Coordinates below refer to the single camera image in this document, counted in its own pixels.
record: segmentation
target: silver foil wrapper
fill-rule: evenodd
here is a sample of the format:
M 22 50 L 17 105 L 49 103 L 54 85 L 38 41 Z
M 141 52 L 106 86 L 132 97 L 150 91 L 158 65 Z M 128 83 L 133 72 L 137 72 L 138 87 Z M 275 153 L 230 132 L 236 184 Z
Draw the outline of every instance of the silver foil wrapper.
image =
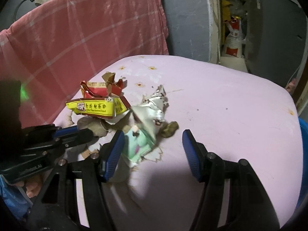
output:
M 156 141 L 156 135 L 165 122 L 165 109 L 168 106 L 166 92 L 163 85 L 159 85 L 156 91 L 141 104 L 132 106 L 135 124 L 144 129 Z

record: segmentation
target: grey wall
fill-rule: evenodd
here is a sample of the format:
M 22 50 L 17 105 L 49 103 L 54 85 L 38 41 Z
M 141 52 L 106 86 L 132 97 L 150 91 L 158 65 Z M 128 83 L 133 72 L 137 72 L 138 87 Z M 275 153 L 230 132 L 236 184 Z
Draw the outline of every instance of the grey wall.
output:
M 13 23 L 13 13 L 21 0 L 8 0 L 0 13 L 0 31 L 7 29 Z M 17 19 L 34 9 L 35 2 L 25 1 L 17 12 Z
M 170 54 L 209 60 L 207 0 L 163 0 L 170 37 Z

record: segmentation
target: blue gripper pad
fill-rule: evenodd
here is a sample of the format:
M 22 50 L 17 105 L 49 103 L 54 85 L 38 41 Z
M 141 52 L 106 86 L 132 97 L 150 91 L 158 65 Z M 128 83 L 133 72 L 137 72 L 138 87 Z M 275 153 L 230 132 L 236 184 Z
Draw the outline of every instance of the blue gripper pad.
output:
M 104 181 L 113 177 L 120 155 L 124 148 L 124 133 L 117 130 L 110 143 L 104 144 L 100 149 L 101 165 L 100 175 Z
M 201 161 L 198 155 L 198 144 L 189 129 L 183 131 L 182 143 L 188 160 L 188 164 L 193 176 L 199 181 L 202 181 L 201 176 Z
M 61 136 L 69 135 L 77 131 L 78 131 L 77 125 L 72 126 L 72 127 L 67 127 L 67 128 L 61 128 L 54 133 L 53 138 L 55 139 Z

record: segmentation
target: plastic bag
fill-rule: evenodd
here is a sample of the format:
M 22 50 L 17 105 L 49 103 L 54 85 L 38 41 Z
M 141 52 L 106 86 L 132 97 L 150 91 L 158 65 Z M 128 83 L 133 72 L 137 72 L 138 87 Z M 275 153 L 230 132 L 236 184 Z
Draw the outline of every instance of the plastic bag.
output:
M 242 39 L 243 33 L 241 29 L 241 19 L 235 18 L 226 22 L 230 34 L 226 37 L 224 47 L 222 50 L 222 56 L 225 57 L 242 57 Z
M 234 0 L 232 2 L 233 6 L 231 6 L 230 9 L 230 14 L 234 17 L 240 17 L 240 18 L 244 18 L 247 14 L 247 12 L 244 9 L 243 4 L 241 3 L 240 0 Z

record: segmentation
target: metal screw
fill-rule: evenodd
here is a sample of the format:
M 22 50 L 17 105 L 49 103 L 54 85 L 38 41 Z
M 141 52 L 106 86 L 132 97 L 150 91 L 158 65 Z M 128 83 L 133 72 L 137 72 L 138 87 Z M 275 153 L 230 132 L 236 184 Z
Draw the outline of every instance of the metal screw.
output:
M 241 163 L 243 166 L 247 166 L 247 165 L 248 165 L 248 161 L 245 160 L 245 159 L 241 159 L 241 160 L 240 160 L 240 163 Z
M 93 153 L 93 154 L 91 154 L 91 159 L 93 159 L 93 160 L 95 160 L 95 159 L 97 159 L 97 158 L 99 158 L 99 154 L 98 153 Z
M 210 159 L 214 159 L 216 157 L 216 154 L 214 154 L 213 152 L 209 152 L 206 156 Z
M 58 161 L 58 164 L 59 164 L 60 166 L 63 166 L 63 165 L 66 164 L 66 160 L 65 160 L 65 159 L 61 159 L 61 160 Z

